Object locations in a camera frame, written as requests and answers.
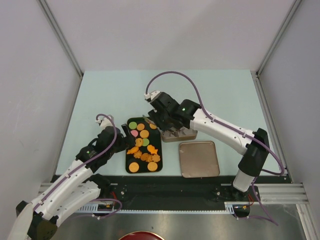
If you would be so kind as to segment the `pink round cookie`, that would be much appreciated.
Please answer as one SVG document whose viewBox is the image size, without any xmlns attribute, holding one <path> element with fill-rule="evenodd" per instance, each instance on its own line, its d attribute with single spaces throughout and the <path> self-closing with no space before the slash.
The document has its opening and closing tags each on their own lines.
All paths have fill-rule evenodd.
<svg viewBox="0 0 320 240">
<path fill-rule="evenodd" d="M 139 135 L 139 132 L 137 131 L 137 130 L 132 130 L 131 132 L 130 132 L 135 138 Z"/>
</svg>

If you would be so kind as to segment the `metal tongs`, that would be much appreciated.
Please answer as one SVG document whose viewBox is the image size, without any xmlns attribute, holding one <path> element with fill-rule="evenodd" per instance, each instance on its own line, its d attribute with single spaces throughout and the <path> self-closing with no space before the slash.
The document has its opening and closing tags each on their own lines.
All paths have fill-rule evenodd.
<svg viewBox="0 0 320 240">
<path fill-rule="evenodd" d="M 158 118 L 152 118 L 151 116 L 143 115 L 142 118 L 148 124 L 155 125 L 161 132 L 169 132 L 177 135 L 177 132 L 184 128 L 181 122 L 167 114 L 159 116 Z"/>
</svg>

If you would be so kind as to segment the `round orange cookie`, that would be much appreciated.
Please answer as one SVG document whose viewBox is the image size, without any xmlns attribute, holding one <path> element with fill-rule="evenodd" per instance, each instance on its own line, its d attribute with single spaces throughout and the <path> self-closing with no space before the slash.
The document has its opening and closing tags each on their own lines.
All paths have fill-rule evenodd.
<svg viewBox="0 0 320 240">
<path fill-rule="evenodd" d="M 128 169 L 130 173 L 136 173 L 139 171 L 140 166 L 137 162 L 132 162 L 129 164 Z"/>
<path fill-rule="evenodd" d="M 150 172 L 155 172 L 158 169 L 158 164 L 156 162 L 149 162 L 147 165 L 147 169 Z"/>
<path fill-rule="evenodd" d="M 151 129 L 153 129 L 153 130 L 156 130 L 156 129 L 157 129 L 157 126 L 154 125 L 154 124 L 152 124 L 152 123 L 149 124 L 149 127 L 150 127 Z"/>
</svg>

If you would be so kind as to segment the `fish shaped orange cookie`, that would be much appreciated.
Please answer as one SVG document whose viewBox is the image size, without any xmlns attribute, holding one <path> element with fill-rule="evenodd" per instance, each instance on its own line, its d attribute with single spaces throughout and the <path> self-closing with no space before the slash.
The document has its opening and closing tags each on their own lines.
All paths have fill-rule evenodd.
<svg viewBox="0 0 320 240">
<path fill-rule="evenodd" d="M 153 145 L 149 144 L 147 146 L 147 151 L 152 154 L 152 155 L 157 155 L 158 154 L 158 149 L 156 149 Z"/>
</svg>

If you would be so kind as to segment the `square cookie tin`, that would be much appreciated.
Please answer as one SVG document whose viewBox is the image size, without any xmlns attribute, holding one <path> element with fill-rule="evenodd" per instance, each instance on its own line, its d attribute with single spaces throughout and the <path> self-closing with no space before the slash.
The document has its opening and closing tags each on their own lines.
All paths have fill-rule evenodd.
<svg viewBox="0 0 320 240">
<path fill-rule="evenodd" d="M 197 130 L 182 127 L 180 130 L 172 129 L 161 132 L 161 139 L 164 143 L 182 142 L 195 140 L 198 135 Z"/>
</svg>

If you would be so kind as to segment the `square tin lid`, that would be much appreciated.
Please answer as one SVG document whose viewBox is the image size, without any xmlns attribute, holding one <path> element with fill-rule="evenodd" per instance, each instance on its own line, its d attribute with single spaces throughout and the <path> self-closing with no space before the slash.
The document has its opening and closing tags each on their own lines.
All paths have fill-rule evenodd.
<svg viewBox="0 0 320 240">
<path fill-rule="evenodd" d="M 179 145 L 179 163 L 184 178 L 210 178 L 220 175 L 213 141 L 192 141 Z"/>
</svg>

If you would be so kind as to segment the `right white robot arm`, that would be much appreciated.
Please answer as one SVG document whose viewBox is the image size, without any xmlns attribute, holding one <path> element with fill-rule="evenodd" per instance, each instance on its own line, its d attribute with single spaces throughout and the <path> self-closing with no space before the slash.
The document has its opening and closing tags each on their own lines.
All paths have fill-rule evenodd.
<svg viewBox="0 0 320 240">
<path fill-rule="evenodd" d="M 268 134 L 259 128 L 257 131 L 242 129 L 210 112 L 200 104 L 185 99 L 178 103 L 162 91 L 144 94 L 152 106 L 148 112 L 150 121 L 161 131 L 178 131 L 182 128 L 207 134 L 233 148 L 242 158 L 230 188 L 231 196 L 242 201 L 249 194 L 249 187 L 258 177 L 269 154 Z"/>
</svg>

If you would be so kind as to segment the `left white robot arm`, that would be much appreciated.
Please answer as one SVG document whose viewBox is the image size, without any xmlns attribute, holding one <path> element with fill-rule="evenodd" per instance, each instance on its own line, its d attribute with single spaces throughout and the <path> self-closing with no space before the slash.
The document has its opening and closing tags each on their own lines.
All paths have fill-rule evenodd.
<svg viewBox="0 0 320 240">
<path fill-rule="evenodd" d="M 16 206 L 16 221 L 10 240 L 50 240 L 58 227 L 78 209 L 91 201 L 110 196 L 110 181 L 98 174 L 111 157 L 135 145 L 126 124 L 124 133 L 108 120 L 103 130 L 76 155 L 68 169 L 31 202 Z"/>
</svg>

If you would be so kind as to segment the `light green round cookie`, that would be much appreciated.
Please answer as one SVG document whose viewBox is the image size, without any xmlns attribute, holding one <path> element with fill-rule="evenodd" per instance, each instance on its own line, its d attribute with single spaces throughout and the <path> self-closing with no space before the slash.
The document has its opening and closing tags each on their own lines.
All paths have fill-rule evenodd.
<svg viewBox="0 0 320 240">
<path fill-rule="evenodd" d="M 135 121 L 131 121 L 128 126 L 131 130 L 135 130 L 137 128 L 137 123 Z"/>
</svg>

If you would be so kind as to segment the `black cookie tray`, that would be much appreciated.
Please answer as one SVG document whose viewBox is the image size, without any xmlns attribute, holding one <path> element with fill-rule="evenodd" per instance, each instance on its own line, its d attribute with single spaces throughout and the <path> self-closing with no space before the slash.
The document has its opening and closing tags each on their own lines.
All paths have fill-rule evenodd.
<svg viewBox="0 0 320 240">
<path fill-rule="evenodd" d="M 147 123 L 142 117 L 132 117 L 127 120 L 127 125 L 129 127 L 130 122 L 136 122 L 138 131 L 138 136 L 135 138 L 135 146 L 128 149 L 125 155 L 125 168 L 129 174 L 146 174 L 146 173 L 156 173 L 163 169 L 163 151 L 162 151 L 162 140 L 161 133 L 157 129 L 151 129 L 149 123 Z M 153 145 L 158 149 L 157 155 L 160 156 L 160 161 L 157 162 L 158 168 L 156 171 L 149 171 L 147 168 L 148 163 L 152 161 L 152 154 L 147 150 L 147 146 L 143 146 L 143 139 L 149 139 L 149 145 Z M 137 162 L 139 164 L 138 172 L 131 173 L 129 171 L 129 165 L 132 162 Z"/>
</svg>

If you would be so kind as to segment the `flower shaped orange cookie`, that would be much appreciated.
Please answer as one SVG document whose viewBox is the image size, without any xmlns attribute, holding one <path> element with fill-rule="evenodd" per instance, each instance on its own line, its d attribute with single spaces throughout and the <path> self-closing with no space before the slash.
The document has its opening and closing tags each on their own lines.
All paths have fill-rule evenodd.
<svg viewBox="0 0 320 240">
<path fill-rule="evenodd" d="M 161 160 L 161 157 L 157 154 L 153 154 L 151 160 L 155 163 L 159 162 Z"/>
</svg>

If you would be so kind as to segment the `red round object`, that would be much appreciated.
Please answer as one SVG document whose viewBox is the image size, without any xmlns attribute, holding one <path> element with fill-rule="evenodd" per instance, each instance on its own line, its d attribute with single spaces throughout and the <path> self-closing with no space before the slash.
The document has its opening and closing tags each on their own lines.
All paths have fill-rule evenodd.
<svg viewBox="0 0 320 240">
<path fill-rule="evenodd" d="M 119 240 L 164 240 L 164 238 L 149 231 L 135 231 L 122 236 Z"/>
</svg>

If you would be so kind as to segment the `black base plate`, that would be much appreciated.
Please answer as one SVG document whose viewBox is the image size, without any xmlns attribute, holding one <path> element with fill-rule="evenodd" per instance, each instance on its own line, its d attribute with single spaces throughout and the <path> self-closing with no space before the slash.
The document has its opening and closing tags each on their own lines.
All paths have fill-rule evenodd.
<svg viewBox="0 0 320 240">
<path fill-rule="evenodd" d="M 102 188 L 101 198 L 116 196 L 122 204 L 212 205 L 213 203 L 249 203 L 254 191 L 242 193 L 231 185 L 231 176 L 184 178 L 182 176 L 104 176 L 96 174 L 90 180 Z"/>
</svg>

